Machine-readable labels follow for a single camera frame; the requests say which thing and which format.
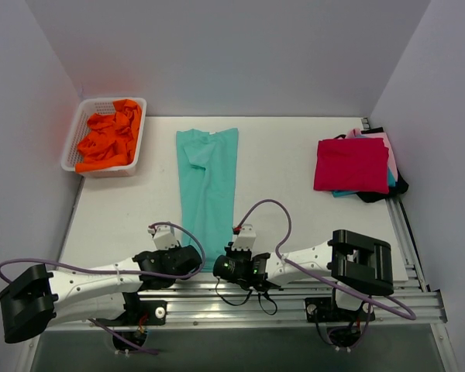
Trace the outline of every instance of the screw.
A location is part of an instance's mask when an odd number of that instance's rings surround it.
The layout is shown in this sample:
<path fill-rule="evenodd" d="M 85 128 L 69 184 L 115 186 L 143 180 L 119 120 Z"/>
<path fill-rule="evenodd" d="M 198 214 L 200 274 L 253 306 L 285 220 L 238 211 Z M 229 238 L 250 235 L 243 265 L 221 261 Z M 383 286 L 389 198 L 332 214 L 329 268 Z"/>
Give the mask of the screw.
<path fill-rule="evenodd" d="M 163 319 L 165 316 L 165 308 L 159 307 L 155 309 L 155 316 L 157 319 Z"/>
<path fill-rule="evenodd" d="M 317 310 L 317 306 L 315 306 L 313 304 L 310 304 L 309 306 L 307 306 L 307 313 L 308 314 L 313 315 L 315 310 Z"/>

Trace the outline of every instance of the gray floor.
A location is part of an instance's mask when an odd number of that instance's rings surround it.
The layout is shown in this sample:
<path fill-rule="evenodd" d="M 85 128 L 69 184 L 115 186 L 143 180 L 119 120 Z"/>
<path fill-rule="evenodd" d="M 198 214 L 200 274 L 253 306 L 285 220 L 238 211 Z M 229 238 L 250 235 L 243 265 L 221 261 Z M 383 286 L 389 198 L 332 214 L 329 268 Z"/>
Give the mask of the gray floor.
<path fill-rule="evenodd" d="M 159 356 L 116 356 L 103 331 L 45 332 L 32 371 L 443 371 L 428 325 L 374 326 L 358 349 L 338 353 L 313 329 L 157 330 Z"/>

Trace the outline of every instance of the white table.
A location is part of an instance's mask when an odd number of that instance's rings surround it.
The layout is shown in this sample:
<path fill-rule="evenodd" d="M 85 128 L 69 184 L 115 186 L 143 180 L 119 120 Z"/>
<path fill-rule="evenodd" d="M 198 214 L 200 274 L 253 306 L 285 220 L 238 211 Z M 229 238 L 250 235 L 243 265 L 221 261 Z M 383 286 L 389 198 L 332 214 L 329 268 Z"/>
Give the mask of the white table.
<path fill-rule="evenodd" d="M 408 280 L 385 201 L 365 204 L 357 196 L 336 199 L 313 190 L 318 141 L 361 128 L 358 118 L 146 118 L 136 176 L 85 180 L 61 261 L 95 267 L 153 248 L 146 230 L 151 222 L 181 223 L 176 132 L 233 127 L 239 130 L 235 222 L 260 199 L 277 199 L 293 219 L 284 250 L 348 229 L 389 242 L 394 281 Z M 286 231 L 275 205 L 262 205 L 248 221 L 257 230 L 254 253 L 272 252 Z"/>

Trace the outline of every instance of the stack of folded clothes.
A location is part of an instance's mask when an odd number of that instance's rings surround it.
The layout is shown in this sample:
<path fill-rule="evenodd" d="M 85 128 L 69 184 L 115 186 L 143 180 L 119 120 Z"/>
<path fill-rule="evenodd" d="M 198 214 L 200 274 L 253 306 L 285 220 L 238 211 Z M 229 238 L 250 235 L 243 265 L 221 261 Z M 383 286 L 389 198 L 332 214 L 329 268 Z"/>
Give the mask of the stack of folded clothes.
<path fill-rule="evenodd" d="M 353 129 L 319 142 L 314 190 L 331 191 L 335 198 L 356 194 L 371 203 L 404 194 L 408 184 L 384 130 Z"/>

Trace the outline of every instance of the orange cloth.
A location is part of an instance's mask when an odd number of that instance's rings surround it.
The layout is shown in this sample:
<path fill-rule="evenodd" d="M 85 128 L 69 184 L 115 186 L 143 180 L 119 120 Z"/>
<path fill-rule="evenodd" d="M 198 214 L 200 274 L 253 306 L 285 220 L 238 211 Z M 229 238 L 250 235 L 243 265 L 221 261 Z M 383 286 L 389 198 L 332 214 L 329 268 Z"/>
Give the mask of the orange cloth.
<path fill-rule="evenodd" d="M 98 171 L 108 167 L 131 164 L 140 132 L 141 108 L 130 100 L 114 102 L 116 113 L 93 114 L 88 119 L 91 132 L 77 145 L 83 162 L 76 172 Z"/>

